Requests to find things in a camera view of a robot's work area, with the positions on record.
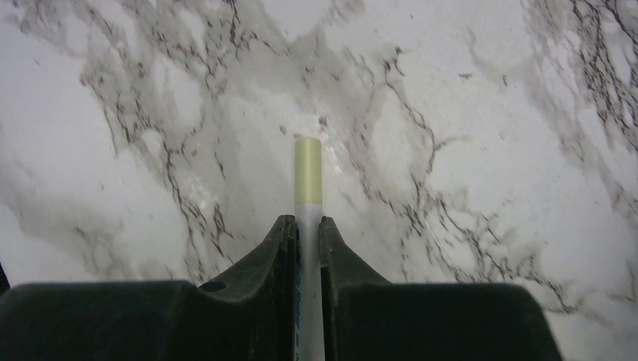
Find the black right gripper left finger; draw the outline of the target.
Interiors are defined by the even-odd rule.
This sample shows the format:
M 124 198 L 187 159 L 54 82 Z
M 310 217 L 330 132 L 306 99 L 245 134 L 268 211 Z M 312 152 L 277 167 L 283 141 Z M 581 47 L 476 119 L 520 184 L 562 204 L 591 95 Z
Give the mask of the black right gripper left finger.
M 296 224 L 214 279 L 26 284 L 1 298 L 3 360 L 291 360 Z

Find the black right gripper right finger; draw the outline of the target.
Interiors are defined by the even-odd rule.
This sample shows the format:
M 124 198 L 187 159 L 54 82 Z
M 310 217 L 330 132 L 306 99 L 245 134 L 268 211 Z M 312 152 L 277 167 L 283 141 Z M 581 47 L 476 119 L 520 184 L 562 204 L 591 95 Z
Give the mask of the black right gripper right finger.
M 394 284 L 319 226 L 328 360 L 559 360 L 532 295 L 515 284 Z

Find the pale yellow pencil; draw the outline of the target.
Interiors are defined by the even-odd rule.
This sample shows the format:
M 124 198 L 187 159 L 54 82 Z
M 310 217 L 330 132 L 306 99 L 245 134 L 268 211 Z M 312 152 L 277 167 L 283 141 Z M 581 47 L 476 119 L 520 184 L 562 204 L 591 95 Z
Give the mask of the pale yellow pencil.
M 295 143 L 296 276 L 294 359 L 324 358 L 319 225 L 323 216 L 322 148 L 316 138 Z

